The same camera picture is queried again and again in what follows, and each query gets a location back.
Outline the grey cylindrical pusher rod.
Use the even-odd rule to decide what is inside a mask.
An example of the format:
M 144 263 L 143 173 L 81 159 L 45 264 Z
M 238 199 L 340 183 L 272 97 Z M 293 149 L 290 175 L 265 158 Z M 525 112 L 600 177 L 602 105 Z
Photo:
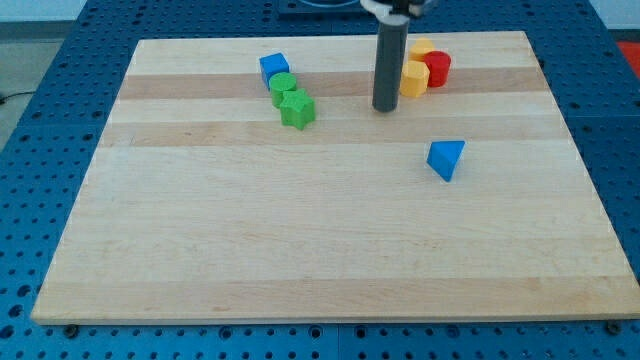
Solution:
M 398 105 L 409 18 L 390 14 L 379 21 L 373 84 L 373 108 L 389 113 Z

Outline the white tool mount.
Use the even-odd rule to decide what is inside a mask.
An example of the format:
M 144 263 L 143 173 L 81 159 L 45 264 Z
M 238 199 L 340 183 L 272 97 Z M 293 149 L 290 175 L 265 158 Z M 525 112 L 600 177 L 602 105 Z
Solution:
M 359 3 L 377 19 L 391 15 L 420 18 L 436 6 L 436 0 L 360 0 Z

